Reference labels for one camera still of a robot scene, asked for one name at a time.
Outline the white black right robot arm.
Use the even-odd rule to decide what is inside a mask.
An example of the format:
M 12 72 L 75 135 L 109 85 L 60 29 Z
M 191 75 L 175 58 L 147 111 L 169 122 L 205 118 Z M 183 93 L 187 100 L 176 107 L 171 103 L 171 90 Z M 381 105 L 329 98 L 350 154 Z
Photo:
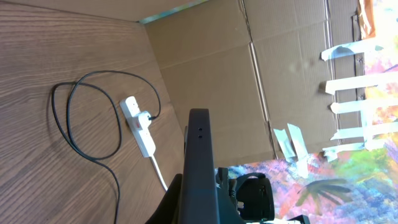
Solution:
M 310 223 L 309 218 L 305 215 L 288 220 L 275 217 L 271 183 L 263 173 L 253 172 L 230 179 L 228 169 L 220 167 L 215 179 L 221 224 Z

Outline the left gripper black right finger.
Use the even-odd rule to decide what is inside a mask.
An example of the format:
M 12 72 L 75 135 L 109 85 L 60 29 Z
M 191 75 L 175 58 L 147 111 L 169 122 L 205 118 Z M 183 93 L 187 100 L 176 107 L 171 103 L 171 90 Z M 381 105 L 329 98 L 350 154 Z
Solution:
M 236 208 L 231 202 L 228 193 L 221 188 L 220 184 L 216 185 L 218 199 L 218 213 L 221 224 L 245 224 L 244 220 L 238 215 Z

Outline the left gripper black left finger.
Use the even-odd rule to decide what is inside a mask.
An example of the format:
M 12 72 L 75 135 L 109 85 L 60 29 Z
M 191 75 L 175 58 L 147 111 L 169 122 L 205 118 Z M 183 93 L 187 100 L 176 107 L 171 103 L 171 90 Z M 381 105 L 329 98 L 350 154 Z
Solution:
M 146 224 L 177 224 L 182 174 L 176 174 L 159 206 Z

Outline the dark blue Galaxy smartphone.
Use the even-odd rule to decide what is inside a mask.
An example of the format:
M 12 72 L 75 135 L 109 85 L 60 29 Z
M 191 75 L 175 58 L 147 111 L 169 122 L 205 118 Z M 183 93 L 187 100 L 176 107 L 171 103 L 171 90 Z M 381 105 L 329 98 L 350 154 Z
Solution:
M 190 110 L 178 222 L 220 222 L 208 109 Z

